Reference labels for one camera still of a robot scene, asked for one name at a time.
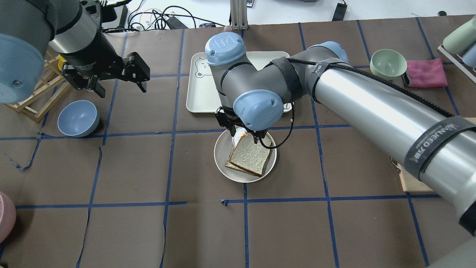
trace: wooden rack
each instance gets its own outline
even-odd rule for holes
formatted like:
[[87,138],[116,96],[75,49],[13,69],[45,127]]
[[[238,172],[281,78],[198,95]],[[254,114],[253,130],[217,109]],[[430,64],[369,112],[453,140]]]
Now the wooden rack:
[[[46,115],[46,113],[55,105],[55,103],[68,91],[71,85],[61,75],[58,68],[59,56],[53,54],[50,51],[46,51],[45,65],[43,74],[40,76],[40,80],[35,86],[33,94],[26,100],[16,104],[6,104],[11,109],[27,116],[35,122],[40,122]],[[45,96],[47,93],[53,91],[55,87],[58,87],[56,92],[46,101],[40,109],[35,110],[31,108],[31,104],[37,101],[39,98]]]

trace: green cup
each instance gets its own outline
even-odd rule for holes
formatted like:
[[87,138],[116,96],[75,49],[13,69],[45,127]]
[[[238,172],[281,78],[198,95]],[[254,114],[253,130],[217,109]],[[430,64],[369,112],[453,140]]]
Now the green cup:
[[385,80],[393,80],[405,73],[407,61],[395,50],[382,49],[375,52],[370,60],[370,71]]

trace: black power adapter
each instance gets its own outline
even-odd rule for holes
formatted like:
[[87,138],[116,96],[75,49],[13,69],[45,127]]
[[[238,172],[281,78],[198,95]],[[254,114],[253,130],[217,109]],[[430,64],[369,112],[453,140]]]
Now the black power adapter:
[[347,4],[338,3],[332,21],[343,21],[346,14]]

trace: bread slice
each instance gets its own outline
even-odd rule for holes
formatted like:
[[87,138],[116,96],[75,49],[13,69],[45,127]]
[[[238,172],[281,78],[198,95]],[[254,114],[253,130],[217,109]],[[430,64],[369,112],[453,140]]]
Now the bread slice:
[[[268,136],[265,136],[263,143],[266,146],[272,144]],[[246,134],[231,152],[228,161],[247,174],[261,177],[270,153],[271,150],[264,148],[260,143],[254,143],[253,135]]]
[[248,172],[248,171],[246,171],[246,170],[244,170],[244,169],[241,169],[241,168],[235,166],[234,164],[230,163],[230,157],[231,157],[231,155],[233,154],[233,152],[235,151],[235,148],[236,148],[235,146],[233,146],[233,147],[231,148],[231,152],[230,152],[230,155],[228,156],[228,160],[225,162],[225,167],[231,168],[231,169],[233,169],[233,170],[240,171],[240,172],[243,172],[243,173],[250,174],[250,175],[253,175],[253,176],[254,176],[253,173]]

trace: pink towel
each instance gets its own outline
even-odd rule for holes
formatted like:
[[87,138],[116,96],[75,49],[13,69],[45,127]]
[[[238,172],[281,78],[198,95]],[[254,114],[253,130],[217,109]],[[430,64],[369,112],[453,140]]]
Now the pink towel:
[[403,82],[409,87],[445,87],[445,71],[441,59],[432,61],[407,61],[407,71],[402,75]]

